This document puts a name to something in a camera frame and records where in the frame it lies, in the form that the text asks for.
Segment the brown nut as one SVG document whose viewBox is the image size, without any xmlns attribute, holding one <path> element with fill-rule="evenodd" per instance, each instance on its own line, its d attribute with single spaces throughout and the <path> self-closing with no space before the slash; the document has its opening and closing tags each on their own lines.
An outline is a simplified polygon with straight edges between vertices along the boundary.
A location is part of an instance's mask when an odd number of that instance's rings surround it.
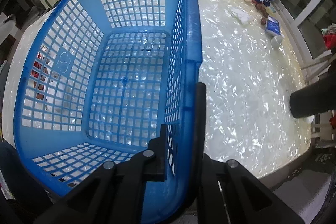
<svg viewBox="0 0 336 224">
<path fill-rule="evenodd" d="M 266 18 L 262 18 L 262 19 L 260 20 L 260 23 L 261 23 L 262 26 L 265 26 L 266 23 L 267 23 L 267 19 L 266 19 Z"/>
</svg>

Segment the blue plastic basket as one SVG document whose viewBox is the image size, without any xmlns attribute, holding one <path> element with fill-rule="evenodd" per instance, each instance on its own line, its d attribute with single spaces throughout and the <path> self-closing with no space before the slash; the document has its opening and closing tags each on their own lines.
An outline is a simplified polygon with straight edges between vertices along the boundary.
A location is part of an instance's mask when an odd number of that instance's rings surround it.
<svg viewBox="0 0 336 224">
<path fill-rule="evenodd" d="M 31 75 L 50 59 L 44 100 Z M 99 165 L 129 161 L 167 125 L 164 182 L 148 182 L 142 223 L 179 216 L 191 178 L 202 63 L 198 0 L 61 0 L 19 80 L 14 141 L 39 184 L 64 197 Z"/>
</svg>

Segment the small white cup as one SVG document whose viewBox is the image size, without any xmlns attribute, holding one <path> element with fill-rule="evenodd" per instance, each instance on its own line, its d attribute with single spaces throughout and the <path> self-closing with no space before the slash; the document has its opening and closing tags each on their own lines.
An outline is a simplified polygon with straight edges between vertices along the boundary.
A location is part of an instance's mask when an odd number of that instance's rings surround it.
<svg viewBox="0 0 336 224">
<path fill-rule="evenodd" d="M 271 39 L 271 44 L 272 44 L 272 47 L 274 49 L 278 49 L 280 48 L 281 44 L 282 44 L 282 41 L 284 40 L 284 35 L 281 34 L 281 35 L 278 35 L 278 36 L 274 36 L 272 39 Z"/>
</svg>

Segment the blue tissue pack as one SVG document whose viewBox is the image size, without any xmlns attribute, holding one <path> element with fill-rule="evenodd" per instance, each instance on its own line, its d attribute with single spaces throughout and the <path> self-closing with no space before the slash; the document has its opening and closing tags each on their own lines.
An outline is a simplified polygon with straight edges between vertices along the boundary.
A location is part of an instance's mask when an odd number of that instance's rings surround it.
<svg viewBox="0 0 336 224">
<path fill-rule="evenodd" d="M 268 16 L 265 25 L 265 33 L 271 36 L 280 36 L 280 23 L 278 20 L 272 16 Z"/>
</svg>

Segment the white crumpled tissue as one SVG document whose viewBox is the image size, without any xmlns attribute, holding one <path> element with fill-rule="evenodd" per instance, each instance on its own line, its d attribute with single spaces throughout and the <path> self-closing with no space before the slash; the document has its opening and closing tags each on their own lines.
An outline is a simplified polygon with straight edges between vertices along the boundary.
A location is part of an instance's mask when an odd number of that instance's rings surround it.
<svg viewBox="0 0 336 224">
<path fill-rule="evenodd" d="M 244 10 L 230 8 L 230 14 L 242 25 L 246 25 L 251 21 L 251 17 Z"/>
</svg>

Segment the red snack packet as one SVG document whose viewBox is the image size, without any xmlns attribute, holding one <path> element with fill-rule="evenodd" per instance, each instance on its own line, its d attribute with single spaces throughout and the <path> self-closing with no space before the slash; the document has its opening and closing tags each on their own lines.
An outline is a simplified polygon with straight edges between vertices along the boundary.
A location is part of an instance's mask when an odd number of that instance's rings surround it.
<svg viewBox="0 0 336 224">
<path fill-rule="evenodd" d="M 47 83 L 47 75 L 49 75 L 49 68 L 47 65 L 50 63 L 50 59 L 47 57 L 48 47 L 42 45 L 38 54 L 37 59 L 34 61 L 33 69 L 31 75 L 36 78 L 39 82 L 34 82 L 33 87 L 37 88 L 38 92 L 36 94 L 37 100 L 44 100 Z"/>
</svg>

